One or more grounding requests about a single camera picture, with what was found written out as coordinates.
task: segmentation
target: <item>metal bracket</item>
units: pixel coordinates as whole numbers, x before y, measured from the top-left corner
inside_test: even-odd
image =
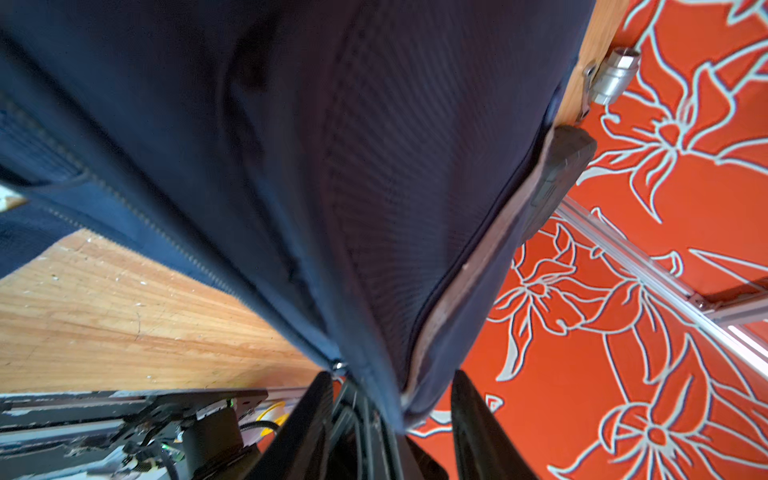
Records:
[[[762,322],[768,319],[768,293],[750,295],[728,303],[713,305],[707,316],[722,327],[744,323]]]
[[[701,311],[705,315],[715,310],[714,303],[705,299],[699,293],[694,293],[693,295],[689,296],[688,301],[691,302],[696,308],[699,309],[699,311]]]
[[[581,111],[576,117],[576,124],[580,124],[590,111],[589,91],[592,89],[592,81],[594,80],[594,74],[598,71],[598,64],[595,61],[590,62],[589,65],[584,67],[581,72],[584,76],[584,90],[581,92]]]

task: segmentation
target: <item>metal fitting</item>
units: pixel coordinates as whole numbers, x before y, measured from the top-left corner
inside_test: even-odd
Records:
[[[640,67],[640,52],[634,48],[614,48],[600,65],[589,90],[589,101],[600,105],[614,103],[627,90]]]
[[[346,368],[346,362],[342,362],[339,359],[333,360],[331,362],[331,371],[334,373],[341,372],[345,368]]]

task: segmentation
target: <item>wooden panel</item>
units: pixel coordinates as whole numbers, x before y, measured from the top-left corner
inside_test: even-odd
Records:
[[[627,13],[628,6],[629,0],[597,0],[595,2],[592,18],[579,51],[578,65],[571,74],[558,116],[554,120],[556,125],[573,124],[576,121],[581,111],[581,94],[584,91],[582,75],[584,67],[593,61],[599,65],[603,60],[624,14]]]
[[[0,391],[304,386],[318,368],[218,290],[86,230],[0,280]]]

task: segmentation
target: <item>metal valve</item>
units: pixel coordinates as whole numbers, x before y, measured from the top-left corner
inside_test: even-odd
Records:
[[[634,48],[618,47],[603,60],[597,73],[594,62],[584,69],[584,92],[577,122],[587,116],[590,103],[610,105],[618,100],[637,74],[640,57],[641,53]]]

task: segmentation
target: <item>white flower outline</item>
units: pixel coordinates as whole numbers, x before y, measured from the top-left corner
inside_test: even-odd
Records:
[[[739,22],[747,20],[751,16],[757,17],[762,23],[768,25],[768,12],[765,10],[765,0],[753,0],[753,4],[750,7],[742,8],[745,4],[748,4],[750,0],[677,0],[677,3],[685,5],[698,6],[698,5],[730,5],[728,16],[726,17],[726,25],[732,26]],[[650,0],[643,0],[638,3],[632,11],[627,15],[627,19],[624,21],[624,27],[632,21],[632,18],[644,10],[650,4]]]
[[[509,323],[507,356],[501,372],[496,376],[497,382],[507,382],[515,378],[523,367],[525,354],[534,338],[534,321],[541,324],[545,331],[554,335],[565,336],[573,328],[563,319],[556,319],[554,324],[560,327],[560,330],[552,329],[545,321],[545,312],[550,311],[547,301],[552,300],[557,295],[572,310],[572,313],[579,318],[577,324],[586,323],[588,318],[581,312],[577,303],[597,303],[604,300],[604,295],[611,289],[590,286],[572,275],[576,273],[576,249],[577,243],[574,241],[571,232],[565,228],[562,223],[557,223],[555,233],[550,234],[539,230],[552,238],[552,244],[556,255],[552,258],[542,258],[536,261],[532,272],[528,275],[521,272],[521,267],[528,259],[526,244],[520,247],[520,260],[512,260],[508,275],[516,275],[519,285],[500,293],[493,304],[493,309],[503,311],[509,309],[513,304],[515,306],[502,318],[487,318],[490,323]],[[548,264],[560,269],[552,273],[539,274]],[[581,298],[575,293],[563,290],[559,283],[573,283],[582,289],[595,292],[596,296],[592,298]]]
[[[648,47],[650,47],[654,60],[658,63],[659,67],[670,78],[677,82],[682,89],[682,97],[677,103],[673,113],[670,107],[662,103],[658,91],[652,84],[644,79],[641,68],[637,73],[637,84],[644,93],[641,94],[636,91],[627,90],[624,92],[624,96],[645,107],[653,109],[657,112],[657,115],[661,116],[661,119],[651,120],[650,129],[633,126],[632,131],[637,133],[637,136],[627,136],[611,130],[609,122],[614,125],[619,125],[621,123],[621,116],[617,112],[611,111],[609,107],[605,107],[604,113],[600,117],[600,123],[605,134],[614,140],[632,144],[633,147],[617,148],[603,152],[589,163],[587,170],[585,170],[577,180],[577,185],[581,185],[591,178],[629,173],[628,183],[633,196],[643,210],[657,223],[663,223],[664,221],[658,212],[656,195],[662,185],[666,182],[667,178],[672,174],[681,155],[699,157],[706,161],[711,161],[717,166],[729,164],[736,165],[768,176],[768,166],[757,164],[735,155],[736,151],[744,147],[768,144],[768,137],[757,137],[737,141],[723,147],[716,153],[706,152],[697,148],[697,143],[700,140],[730,123],[737,112],[736,96],[747,84],[753,81],[768,81],[768,75],[760,72],[765,65],[768,65],[768,38],[747,45],[719,61],[704,61],[695,69],[691,78],[691,83],[689,84],[680,72],[676,71],[664,60],[660,53],[656,34],[656,23],[666,2],[667,0],[660,0],[649,25],[637,41],[636,48],[641,48],[646,42],[648,43]],[[700,4],[707,2],[689,0],[686,3]],[[739,22],[745,18],[744,15],[747,13],[753,15],[755,14],[755,11],[762,15],[761,18],[768,16],[768,14],[762,10],[760,4],[748,8],[746,12],[739,13],[738,8],[742,2],[709,3],[732,3],[731,15],[735,15],[734,18],[738,18]],[[649,4],[650,0],[645,0],[638,4],[627,16],[627,21],[625,22],[624,27],[626,28],[631,19]],[[763,49],[766,51],[755,61],[750,70],[733,87],[728,87],[718,75],[722,68],[732,64],[744,55],[749,55]],[[711,80],[712,84],[728,103],[728,113],[726,116],[720,119],[717,123],[709,126],[697,124],[700,110],[700,88],[704,75]],[[660,132],[667,126],[674,126],[677,128],[677,138],[673,143],[670,143]],[[693,133],[693,135],[689,139],[688,136],[690,133]],[[649,187],[650,191],[642,193],[637,189],[637,185]]]
[[[677,368],[685,359],[688,354],[695,355],[700,371],[703,373],[703,381],[706,383],[707,394],[700,399],[704,401],[704,407],[702,408],[704,414],[697,425],[690,429],[690,431],[678,432],[674,428],[674,423],[677,421],[683,410],[687,407],[687,400],[690,398],[688,395],[688,389],[693,381],[701,382],[702,379],[696,379],[694,374],[689,373],[688,381],[684,384],[684,387],[677,393],[677,401],[675,403],[674,411],[672,415],[664,423],[654,422],[652,418],[653,409],[657,408],[659,398],[665,393],[665,387],[667,386],[667,380],[677,372]],[[624,387],[619,383],[618,387],[624,391]],[[716,388],[731,389],[731,387],[723,386],[712,379],[711,375],[707,371],[707,367],[702,360],[701,353],[690,334],[686,334],[685,344],[680,355],[664,372],[664,375],[659,378],[657,382],[657,389],[654,393],[654,397],[650,401],[631,401],[626,400],[624,404],[614,407],[608,413],[606,413],[601,419],[598,426],[598,439],[587,447],[576,460],[568,467],[560,468],[554,465],[549,465],[549,472],[559,479],[570,478],[566,475],[574,474],[584,464],[584,461],[590,456],[599,452],[598,449],[603,449],[603,452],[615,456],[611,460],[611,463],[618,464],[623,462],[633,461],[627,473],[623,478],[632,478],[636,475],[641,468],[645,467],[648,478],[656,478],[654,472],[658,473],[662,480],[677,478],[686,478],[680,468],[680,461],[685,461],[689,466],[693,466],[692,458],[685,452],[682,445],[689,447],[697,453],[699,460],[707,471],[717,480],[723,480],[722,475],[713,467],[712,463],[708,459],[705,453],[714,455],[720,459],[728,462],[739,463],[744,466],[758,468],[762,470],[768,470],[768,442],[762,432],[759,425],[756,424],[748,415],[741,412],[732,403],[725,400],[724,397],[715,393]],[[737,392],[737,395],[743,395],[742,392],[732,389]],[[624,392],[624,398],[627,398],[627,393]],[[751,424],[759,442],[749,438],[743,433],[737,432],[727,425],[722,425],[713,420],[712,403],[718,401],[723,408],[730,409],[738,416],[747,420]],[[760,405],[768,409],[768,404],[763,402],[757,402]],[[644,415],[637,415],[637,410],[644,412]],[[633,417],[627,418],[629,411],[633,411]],[[637,427],[638,421],[645,425],[644,429]],[[734,455],[729,455],[718,449],[723,445],[716,445],[712,439],[703,434],[704,429],[716,429],[720,432],[728,434],[728,438],[732,442],[743,442],[744,445],[754,449],[761,453],[766,461],[763,463],[753,462],[744,458],[739,458]],[[651,436],[650,431],[657,430],[663,435],[666,442],[662,445],[659,442],[655,442]],[[629,452],[622,452],[619,455],[617,449],[618,442],[632,442],[635,441],[636,445],[629,450]]]
[[[616,226],[608,218],[606,218],[605,215],[602,214],[602,212],[600,211],[599,208],[593,209],[592,213],[599,220],[603,221],[604,223],[606,223],[611,228],[614,228],[619,235],[621,235],[622,237],[625,237],[625,235],[619,229],[617,229]],[[576,241],[574,239],[573,234],[570,233],[570,231],[568,230],[568,224],[567,224],[566,220],[564,220],[564,219],[562,219],[560,217],[557,217],[557,216],[552,217],[551,220],[554,221],[555,224],[556,224],[555,232],[554,233],[550,233],[547,230],[542,229],[542,230],[539,230],[538,235],[549,237],[553,241],[553,244],[555,244],[555,245],[558,242],[558,238],[568,238],[568,242],[567,242],[568,248],[564,249],[564,248],[561,248],[561,247],[556,247],[556,252],[557,253],[556,253],[554,259],[550,259],[550,260],[562,259],[563,258],[563,252],[568,251],[571,248],[583,250],[585,253],[589,252],[589,258],[591,260],[600,260],[601,262],[603,262],[605,264],[605,266],[612,272],[612,274],[617,279],[617,283],[614,285],[614,287],[612,287],[610,289],[603,289],[601,287],[596,287],[596,286],[587,286],[583,281],[576,280],[574,278],[568,278],[569,276],[574,275],[578,271],[575,268],[576,267],[575,266],[575,262],[568,261],[568,262],[565,262],[564,265],[565,266],[573,266],[574,268],[573,269],[569,269],[567,271],[567,274],[565,274],[565,275],[559,275],[557,277],[548,277],[548,282],[549,282],[549,286],[552,287],[552,285],[555,285],[556,283],[562,282],[566,278],[568,278],[568,281],[578,282],[579,285],[587,286],[587,287],[591,288],[594,291],[604,293],[604,295],[601,295],[601,296],[597,297],[597,299],[596,299],[598,301],[603,302],[603,305],[598,310],[598,312],[596,314],[594,314],[593,316],[589,317],[589,318],[587,318],[587,316],[582,313],[581,314],[581,318],[584,319],[584,321],[579,322],[579,323],[577,323],[577,324],[575,324],[573,326],[569,326],[568,327],[568,332],[576,330],[576,329],[581,329],[581,330],[584,330],[584,331],[588,331],[588,332],[597,333],[597,334],[601,334],[602,335],[603,344],[604,344],[604,348],[605,348],[605,352],[606,352],[606,358],[607,358],[608,362],[611,365],[611,371],[612,371],[612,373],[614,375],[614,379],[615,379],[616,384],[617,384],[617,386],[618,386],[618,388],[619,388],[619,390],[621,392],[622,398],[625,401],[625,403],[623,404],[624,406],[637,405],[637,403],[633,402],[631,400],[630,396],[627,394],[626,388],[624,387],[624,380],[622,380],[622,378],[620,377],[619,368],[617,368],[617,365],[614,362],[613,353],[612,353],[611,348],[609,346],[609,342],[608,342],[609,337],[612,336],[612,335],[619,335],[619,334],[622,334],[622,333],[632,332],[632,334],[634,335],[634,337],[636,339],[636,343],[638,345],[638,348],[641,351],[641,357],[642,357],[642,361],[643,361],[643,364],[644,364],[644,376],[641,379],[641,382],[646,384],[646,385],[658,386],[657,387],[657,391],[661,392],[664,389],[664,383],[666,382],[667,378],[680,365],[680,359],[683,358],[683,356],[686,354],[686,352],[689,349],[695,350],[695,354],[696,354],[697,358],[700,360],[700,353],[699,353],[699,350],[698,350],[698,346],[693,341],[693,337],[691,336],[691,333],[686,333],[685,334],[686,341],[685,341],[685,343],[683,345],[683,348],[682,348],[682,350],[680,352],[675,352],[673,350],[673,347],[672,347],[672,344],[671,344],[671,341],[670,341],[670,334],[669,334],[669,331],[668,331],[668,327],[666,325],[666,322],[670,321],[670,320],[671,321],[675,321],[676,320],[677,322],[680,323],[680,325],[684,326],[684,328],[690,329],[691,332],[696,333],[697,335],[701,336],[703,340],[706,340],[707,343],[709,344],[709,346],[714,348],[717,351],[717,353],[719,354],[717,358],[720,361],[724,362],[729,367],[730,371],[738,378],[737,382],[738,382],[739,385],[738,385],[738,388],[735,388],[733,386],[725,386],[723,384],[718,383],[715,379],[712,379],[711,376],[709,375],[709,373],[707,373],[707,378],[708,378],[709,384],[711,384],[711,385],[718,385],[720,388],[731,389],[737,395],[742,396],[745,399],[749,399],[752,402],[760,402],[756,398],[756,396],[754,395],[754,392],[753,392],[753,389],[752,389],[751,385],[747,382],[746,378],[741,373],[741,371],[738,369],[737,365],[725,353],[723,347],[714,338],[712,338],[706,332],[706,330],[700,329],[699,326],[696,323],[692,323],[692,322],[686,321],[676,310],[674,310],[671,306],[666,304],[663,299],[661,299],[659,296],[657,296],[653,292],[653,290],[651,290],[646,285],[644,285],[638,278],[630,275],[626,270],[624,270],[620,266],[617,266],[615,264],[615,262],[612,259],[610,259],[607,256],[607,254],[602,249],[600,249],[599,247],[596,247],[594,245],[589,245],[589,244],[586,244],[586,243],[581,243],[581,242]],[[682,259],[680,257],[680,254],[678,252],[674,251],[674,250],[672,250],[669,253],[666,253],[664,255],[654,257],[654,259],[655,260],[665,260],[665,259],[669,260],[669,263],[670,263],[670,273],[672,273],[673,275],[678,275],[679,276],[684,271],[684,265],[683,265],[683,261],[682,261]],[[544,260],[546,260],[546,259],[539,259],[537,263],[542,262]],[[511,270],[514,270],[516,267],[520,267],[521,264],[522,264],[522,260],[518,261],[518,262],[513,262],[512,266],[511,266]],[[638,305],[638,312],[639,312],[637,317],[632,319],[629,322],[629,324],[626,327],[624,327],[623,329],[618,329],[618,330],[615,330],[615,331],[604,331],[604,330],[595,329],[594,328],[594,323],[598,319],[600,319],[601,315],[603,314],[605,304],[607,304],[609,301],[611,301],[611,299],[614,296],[618,295],[618,291],[623,286],[627,287],[627,288],[624,289],[625,292],[632,291],[630,289],[634,289],[637,292],[639,292],[638,295],[637,295],[637,305]],[[513,288],[511,290],[508,290],[506,293],[501,294],[499,299],[502,300],[503,298],[505,298],[505,294],[509,295],[510,293],[513,293],[513,292],[515,292],[515,291],[517,291],[519,289],[521,289],[521,286],[515,287],[515,288]],[[540,311],[540,310],[537,310],[536,312],[537,312],[537,316],[545,315],[545,313]],[[506,321],[507,319],[511,319],[513,316],[514,316],[514,313],[511,314],[511,315],[507,315],[504,319],[500,319],[500,320],[489,319],[488,321],[489,322],[499,323],[499,322]],[[658,331],[661,335],[664,336],[664,345],[665,345],[666,352],[664,352],[663,355],[665,355],[665,361],[664,361],[664,364],[662,365],[662,367],[659,369],[658,372],[653,372],[652,371],[652,369],[650,367],[650,360],[649,360],[649,358],[650,358],[649,347],[645,344],[645,342],[641,338],[641,335],[637,331],[637,324],[640,321],[642,321],[643,318],[647,319],[647,321],[650,322],[650,324],[654,328],[654,331]],[[525,320],[524,325],[530,327],[532,320],[533,319],[531,318],[530,314],[527,315],[527,318]],[[540,317],[539,321],[542,323],[542,325],[546,326],[546,322],[543,320],[543,318]],[[563,335],[563,333],[557,332],[557,331],[554,331],[554,332],[550,331],[550,333],[553,333],[553,334],[556,334],[556,335],[559,335],[559,336]],[[512,339],[510,337],[509,338],[509,342],[513,343],[514,339]],[[527,342],[525,344],[525,346],[524,346],[524,349],[521,351],[521,354],[523,356],[525,356],[525,351],[527,350],[529,343],[530,342]],[[524,359],[521,359],[519,364],[517,365],[517,369],[514,371],[515,375],[517,375],[517,373],[519,373],[520,368],[523,366],[523,363],[524,363]],[[712,388],[710,387],[710,389],[708,390],[708,393],[707,393],[707,401],[708,402],[710,401],[709,397],[713,395],[711,390],[712,390]],[[741,416],[742,418],[747,419],[747,421],[751,422],[751,424],[753,425],[753,428],[755,430],[757,430],[758,432],[760,431],[758,429],[758,427],[756,425],[754,425],[754,421],[748,419],[748,415],[746,415],[744,412],[741,412],[736,406],[733,406],[731,404],[727,404],[727,406],[734,413],[736,413],[738,416]],[[609,412],[607,415],[611,415],[612,413],[615,413],[615,411],[617,411],[617,410],[619,410],[621,408],[622,408],[622,406],[618,406],[617,408],[611,410],[611,412]],[[705,425],[705,424],[706,425],[710,425],[710,424],[713,425],[714,423],[713,422],[707,423],[704,420],[702,420],[702,425]],[[720,428],[720,427],[722,427],[722,429],[728,429],[728,427],[726,425],[719,425],[718,424],[717,428]],[[669,433],[669,432],[665,432],[665,434],[671,435],[672,437],[675,437],[675,435],[676,435],[676,434]],[[700,445],[699,444],[700,442],[697,443],[698,441],[695,440],[692,435],[693,434],[689,434],[688,436],[685,436],[685,435],[680,436],[680,435],[678,435],[675,438],[677,438],[680,441],[685,440],[689,444],[693,445],[696,449],[699,449],[701,451],[703,451],[703,450],[710,451],[712,449],[717,450],[716,447],[713,447],[711,445],[703,445],[703,446]],[[768,442],[766,442],[764,436],[765,435],[763,435],[761,437],[763,439],[764,443],[762,445],[758,445],[758,446],[759,446],[759,449],[762,449],[761,451],[765,451],[768,454]],[[628,437],[626,437],[626,439],[631,439],[631,438],[632,438],[632,435],[629,435]],[[582,454],[579,456],[579,458],[577,459],[577,461],[571,466],[572,470],[575,470],[581,464],[581,461],[583,461],[584,458],[586,458],[587,455],[589,455],[591,452],[593,452],[600,445],[601,445],[601,443],[600,443],[600,441],[598,439],[598,441],[596,443],[594,443],[593,445],[590,445],[586,450],[584,450],[582,452]],[[654,459],[647,460],[647,459],[642,459],[642,458],[636,458],[636,460],[638,462],[637,464],[640,465],[643,462],[655,462],[654,465],[662,465],[662,457],[660,455],[671,455],[670,452],[666,452],[665,453],[665,452],[662,452],[662,451],[658,451],[658,452],[653,451],[652,453],[653,453],[653,455],[655,455]],[[733,458],[725,458],[725,457],[723,457],[723,458],[726,459],[726,460],[734,461],[734,462],[740,462],[743,465],[755,466],[755,465],[750,464],[747,460],[743,460],[742,461],[742,459],[738,459],[736,457],[733,457]],[[559,473],[562,474],[566,470],[568,470],[568,468],[558,469],[557,467],[555,467],[553,465],[549,465],[549,468],[550,468],[550,470],[551,470],[551,472],[553,474],[555,474],[556,472],[559,472]],[[707,468],[709,470],[713,471],[712,465],[707,464]],[[669,473],[667,471],[664,472],[664,475],[666,475],[666,476],[663,476],[662,478],[676,478],[674,475],[672,475],[671,473]],[[717,476],[716,473],[713,473],[713,476],[714,476],[714,478],[720,478],[720,477]]]
[[[504,406],[505,401],[502,397],[498,395],[494,395],[492,393],[486,393],[485,404],[488,406],[488,409],[491,410],[491,413],[496,413],[502,406]],[[436,425],[428,426],[430,423],[429,422],[430,419]],[[453,427],[451,424],[451,411],[435,409],[435,410],[432,410],[432,412],[429,414],[428,420],[419,422],[412,429],[409,429],[408,433],[410,435],[414,435],[415,437],[419,437],[420,439],[427,439],[435,434],[447,433],[447,432],[451,432],[452,430],[453,430]]]

